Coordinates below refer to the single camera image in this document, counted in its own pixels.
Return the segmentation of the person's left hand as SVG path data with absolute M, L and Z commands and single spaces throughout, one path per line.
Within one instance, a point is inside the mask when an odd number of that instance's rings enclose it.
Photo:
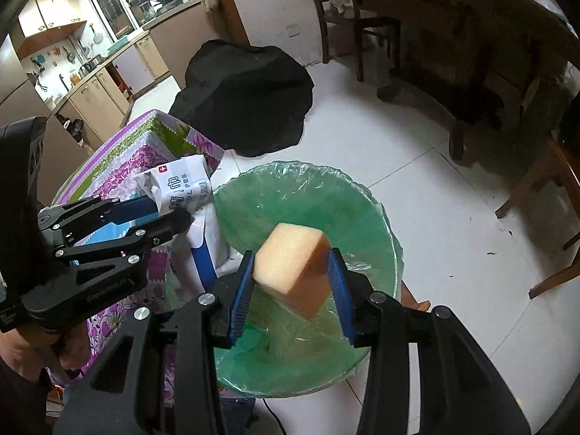
M 90 359 L 87 323 L 74 327 L 63 336 L 49 334 L 34 325 L 15 328 L 1 334 L 1 359 L 15 373 L 36 382 L 44 367 L 50 365 L 48 351 L 61 342 L 56 357 L 65 370 L 77 370 Z

